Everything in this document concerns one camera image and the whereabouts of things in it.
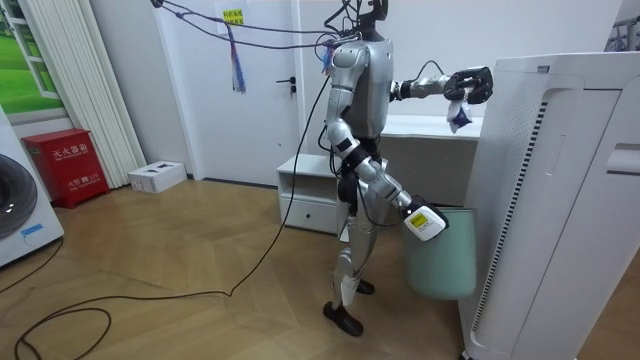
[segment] red cabinet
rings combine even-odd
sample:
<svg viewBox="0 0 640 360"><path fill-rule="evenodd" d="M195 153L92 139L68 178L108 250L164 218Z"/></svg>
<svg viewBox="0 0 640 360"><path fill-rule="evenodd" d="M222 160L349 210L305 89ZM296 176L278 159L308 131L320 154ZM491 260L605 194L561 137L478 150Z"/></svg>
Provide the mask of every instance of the red cabinet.
<svg viewBox="0 0 640 360"><path fill-rule="evenodd" d="M76 204L109 192L89 131L72 129L22 138L54 206Z"/></svg>

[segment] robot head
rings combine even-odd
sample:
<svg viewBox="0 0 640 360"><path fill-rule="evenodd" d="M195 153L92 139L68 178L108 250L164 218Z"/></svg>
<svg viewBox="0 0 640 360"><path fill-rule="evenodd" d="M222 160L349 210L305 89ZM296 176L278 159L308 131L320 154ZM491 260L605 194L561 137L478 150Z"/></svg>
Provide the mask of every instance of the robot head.
<svg viewBox="0 0 640 360"><path fill-rule="evenodd" d="M387 18L389 12L389 0L370 0L367 5L361 5L362 0L358 0L358 7L362 10L369 7L371 11L366 14L359 15L360 21L376 22L384 21Z"/></svg>

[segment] yellow warning label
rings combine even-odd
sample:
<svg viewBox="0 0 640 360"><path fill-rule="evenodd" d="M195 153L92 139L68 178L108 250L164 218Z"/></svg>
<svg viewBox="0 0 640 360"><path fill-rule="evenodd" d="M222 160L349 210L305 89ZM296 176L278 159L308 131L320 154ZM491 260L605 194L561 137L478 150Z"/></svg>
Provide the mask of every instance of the yellow warning label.
<svg viewBox="0 0 640 360"><path fill-rule="evenodd" d="M427 219L427 217L422 214L418 214L409 221L413 226L415 226L416 229L419 229L422 225L428 223L429 219Z"/></svg>
<svg viewBox="0 0 640 360"><path fill-rule="evenodd" d="M228 23L244 25L244 16L242 15L242 9L225 10L222 12L222 17L224 21Z"/></svg>

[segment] air purifier vent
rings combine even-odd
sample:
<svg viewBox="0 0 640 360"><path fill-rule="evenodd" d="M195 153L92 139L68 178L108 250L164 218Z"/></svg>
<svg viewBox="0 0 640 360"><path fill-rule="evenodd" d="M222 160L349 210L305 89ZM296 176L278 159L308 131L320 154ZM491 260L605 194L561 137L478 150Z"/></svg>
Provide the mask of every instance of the air purifier vent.
<svg viewBox="0 0 640 360"><path fill-rule="evenodd" d="M498 243L496 245L496 250L493 254L493 259L491 261L489 273L487 275L487 280L485 282L484 288L482 289L482 295L480 297L478 309L476 311L476 316L473 320L473 326L472 326L473 331L478 330L478 323L480 322L482 312L484 311L484 305L487 302L487 296L489 295L489 290L491 289L491 284L493 283L493 278L495 276L496 269L498 268L498 261L500 259L500 255L502 254L502 249L504 247L504 242L507 237L507 233L509 231L509 225L511 225L511 219L513 218L516 204L518 203L518 197L520 196L522 183L524 182L525 175L527 174L527 168L529 167L529 162L531 161L533 148L536 145L536 140L538 139L538 134L540 133L540 126L542 125L542 119L544 118L544 114L547 111L547 105L548 105L547 102L542 102L542 104L540 104L540 109L538 110L538 117L533 127L533 131L531 132L531 137L529 138L529 147L527 148L527 152L524 155L524 159L520 167L520 173L518 175L518 180L516 182L516 186L511 196L511 205L507 210L507 214L505 216L505 219L502 225L502 230L500 231L500 236L498 238Z"/></svg>

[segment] robot leg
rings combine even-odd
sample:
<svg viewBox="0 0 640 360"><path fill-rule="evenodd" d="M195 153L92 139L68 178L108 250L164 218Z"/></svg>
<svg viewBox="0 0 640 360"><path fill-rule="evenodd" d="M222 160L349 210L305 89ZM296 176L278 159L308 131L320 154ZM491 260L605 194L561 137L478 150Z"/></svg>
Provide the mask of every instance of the robot leg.
<svg viewBox="0 0 640 360"><path fill-rule="evenodd" d="M365 183L360 182L362 196L358 191L358 211L348 219L349 247L342 250L333 275L333 301L328 302L323 309L324 315L338 325L340 329L352 336L360 336L364 331L362 324L353 318L344 306L353 301L360 284L365 265L376 243L378 227L373 225L367 214L376 223L386 218L389 203L377 197L373 191L368 191Z"/></svg>

